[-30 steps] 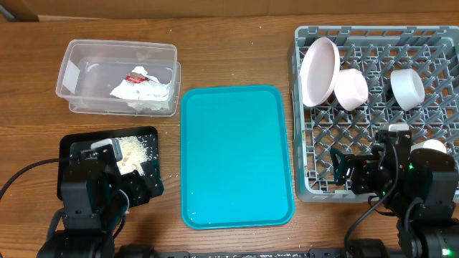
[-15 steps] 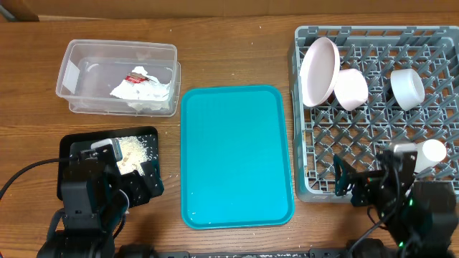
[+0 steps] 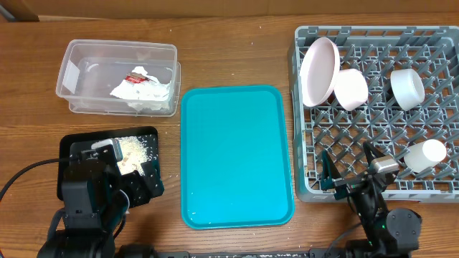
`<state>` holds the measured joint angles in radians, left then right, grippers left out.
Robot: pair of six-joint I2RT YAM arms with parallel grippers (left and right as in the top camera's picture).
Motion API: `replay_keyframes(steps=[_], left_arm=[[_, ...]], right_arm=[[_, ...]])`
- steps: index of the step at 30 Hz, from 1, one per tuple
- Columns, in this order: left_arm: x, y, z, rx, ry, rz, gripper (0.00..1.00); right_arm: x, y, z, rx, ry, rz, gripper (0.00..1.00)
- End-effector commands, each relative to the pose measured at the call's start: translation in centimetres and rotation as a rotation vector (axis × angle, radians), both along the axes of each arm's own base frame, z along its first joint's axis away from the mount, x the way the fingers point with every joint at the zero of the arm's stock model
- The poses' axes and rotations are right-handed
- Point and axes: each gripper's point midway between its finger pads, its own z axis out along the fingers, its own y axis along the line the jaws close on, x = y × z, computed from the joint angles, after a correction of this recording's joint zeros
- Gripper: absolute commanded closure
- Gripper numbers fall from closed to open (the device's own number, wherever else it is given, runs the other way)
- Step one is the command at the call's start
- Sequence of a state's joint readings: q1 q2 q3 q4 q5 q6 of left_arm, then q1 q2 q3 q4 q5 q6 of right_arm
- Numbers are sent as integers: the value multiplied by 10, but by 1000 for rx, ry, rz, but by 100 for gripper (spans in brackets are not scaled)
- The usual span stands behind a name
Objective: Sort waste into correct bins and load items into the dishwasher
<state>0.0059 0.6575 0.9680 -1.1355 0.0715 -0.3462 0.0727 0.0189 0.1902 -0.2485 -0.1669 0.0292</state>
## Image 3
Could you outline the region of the grey-green ceramic bowl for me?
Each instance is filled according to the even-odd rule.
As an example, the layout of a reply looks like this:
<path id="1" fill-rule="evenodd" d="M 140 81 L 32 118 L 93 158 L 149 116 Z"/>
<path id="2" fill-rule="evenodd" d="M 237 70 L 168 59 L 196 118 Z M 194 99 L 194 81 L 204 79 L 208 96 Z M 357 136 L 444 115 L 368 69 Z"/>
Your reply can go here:
<path id="1" fill-rule="evenodd" d="M 410 110 L 425 99 L 421 77 L 413 69 L 392 71 L 390 83 L 393 95 L 403 110 Z"/>

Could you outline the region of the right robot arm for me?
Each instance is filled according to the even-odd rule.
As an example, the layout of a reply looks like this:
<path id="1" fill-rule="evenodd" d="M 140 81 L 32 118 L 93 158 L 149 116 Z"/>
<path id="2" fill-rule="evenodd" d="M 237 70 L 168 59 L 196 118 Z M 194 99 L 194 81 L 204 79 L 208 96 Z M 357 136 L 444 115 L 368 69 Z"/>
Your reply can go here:
<path id="1" fill-rule="evenodd" d="M 345 179 L 327 151 L 321 152 L 320 185 L 346 199 L 360 222 L 334 240 L 323 257 L 410 257 L 419 249 L 422 217 L 411 209 L 388 209 L 382 193 L 399 173 L 399 163 L 371 143 L 363 144 L 367 169 Z"/>

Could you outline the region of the large white plate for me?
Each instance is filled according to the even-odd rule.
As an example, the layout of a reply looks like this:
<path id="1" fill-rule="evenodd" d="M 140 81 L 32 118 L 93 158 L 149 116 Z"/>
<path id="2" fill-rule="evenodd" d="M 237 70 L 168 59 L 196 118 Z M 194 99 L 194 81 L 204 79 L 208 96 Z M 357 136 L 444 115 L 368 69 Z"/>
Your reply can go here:
<path id="1" fill-rule="evenodd" d="M 315 40 L 301 63 L 300 79 L 303 104 L 315 107 L 333 92 L 340 70 L 338 47 L 328 38 Z"/>

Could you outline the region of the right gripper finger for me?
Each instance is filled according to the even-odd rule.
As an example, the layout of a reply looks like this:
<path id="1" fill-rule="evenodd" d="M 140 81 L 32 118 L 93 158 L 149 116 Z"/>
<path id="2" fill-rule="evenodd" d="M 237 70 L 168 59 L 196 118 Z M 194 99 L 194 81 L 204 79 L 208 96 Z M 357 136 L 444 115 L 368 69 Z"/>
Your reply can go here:
<path id="1" fill-rule="evenodd" d="M 321 157 L 323 167 L 320 181 L 321 189 L 329 190 L 335 188 L 335 182 L 342 179 L 341 174 L 338 172 L 337 167 L 326 150 L 321 152 Z"/>
<path id="2" fill-rule="evenodd" d="M 373 161 L 376 158 L 385 157 L 385 155 L 381 151 L 379 151 L 374 145 L 372 145 L 368 141 L 365 141 L 363 143 L 363 150 L 367 161 Z"/>

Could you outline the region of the small white cup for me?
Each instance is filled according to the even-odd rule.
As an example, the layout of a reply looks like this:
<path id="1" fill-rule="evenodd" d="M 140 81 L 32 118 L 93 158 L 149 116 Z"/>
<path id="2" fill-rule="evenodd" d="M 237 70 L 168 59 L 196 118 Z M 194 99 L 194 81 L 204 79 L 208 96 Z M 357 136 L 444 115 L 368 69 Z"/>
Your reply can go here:
<path id="1" fill-rule="evenodd" d="M 447 154 L 445 145 L 435 139 L 412 145 L 408 150 L 408 154 L 404 156 L 404 162 L 408 168 L 416 173 L 436 166 Z"/>

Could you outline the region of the white napkin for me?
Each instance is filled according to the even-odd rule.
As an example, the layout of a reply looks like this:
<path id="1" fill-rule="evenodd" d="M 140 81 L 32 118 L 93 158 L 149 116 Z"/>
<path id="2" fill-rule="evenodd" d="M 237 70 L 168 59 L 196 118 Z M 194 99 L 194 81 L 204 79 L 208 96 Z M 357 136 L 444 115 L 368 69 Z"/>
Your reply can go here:
<path id="1" fill-rule="evenodd" d="M 133 84 L 125 79 L 115 87 L 110 95 L 119 99 L 128 100 L 128 106 L 137 111 L 143 109 L 160 110 L 169 106 L 172 86 L 168 82 L 161 83 L 157 77 L 148 75 L 143 66 L 135 67 L 131 72 L 142 74 L 149 81 Z"/>

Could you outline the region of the red snack wrapper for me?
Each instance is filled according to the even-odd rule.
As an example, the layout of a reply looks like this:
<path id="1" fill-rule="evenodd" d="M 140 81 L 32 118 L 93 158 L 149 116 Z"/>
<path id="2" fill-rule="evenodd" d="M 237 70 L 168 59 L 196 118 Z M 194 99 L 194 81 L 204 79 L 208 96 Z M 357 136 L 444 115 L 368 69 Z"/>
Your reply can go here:
<path id="1" fill-rule="evenodd" d="M 128 73 L 126 75 L 125 80 L 133 84 L 138 84 L 138 83 L 142 83 L 145 81 L 149 81 L 147 77 L 143 76 L 142 74 L 135 73 L 135 72 Z"/>

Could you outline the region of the pink bowl with crumbs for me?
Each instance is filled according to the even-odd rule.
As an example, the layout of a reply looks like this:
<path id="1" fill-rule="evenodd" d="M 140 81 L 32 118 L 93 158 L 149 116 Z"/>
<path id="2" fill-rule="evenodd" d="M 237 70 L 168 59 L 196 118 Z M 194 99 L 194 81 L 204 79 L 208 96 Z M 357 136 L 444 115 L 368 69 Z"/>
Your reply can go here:
<path id="1" fill-rule="evenodd" d="M 369 90 L 363 74 L 356 69 L 341 70 L 334 87 L 341 107 L 352 111 L 368 100 Z"/>

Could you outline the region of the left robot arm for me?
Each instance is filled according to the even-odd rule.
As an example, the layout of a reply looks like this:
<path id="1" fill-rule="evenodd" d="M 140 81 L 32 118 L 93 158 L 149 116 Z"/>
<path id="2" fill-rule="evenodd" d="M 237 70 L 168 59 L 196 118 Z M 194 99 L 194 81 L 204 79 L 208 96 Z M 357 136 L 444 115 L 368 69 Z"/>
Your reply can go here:
<path id="1" fill-rule="evenodd" d="M 72 157 L 61 182 L 64 206 L 53 216 L 39 257 L 123 257 L 115 238 L 129 209 L 161 196 L 158 164 L 146 161 L 142 173 L 121 174 L 113 146 Z"/>

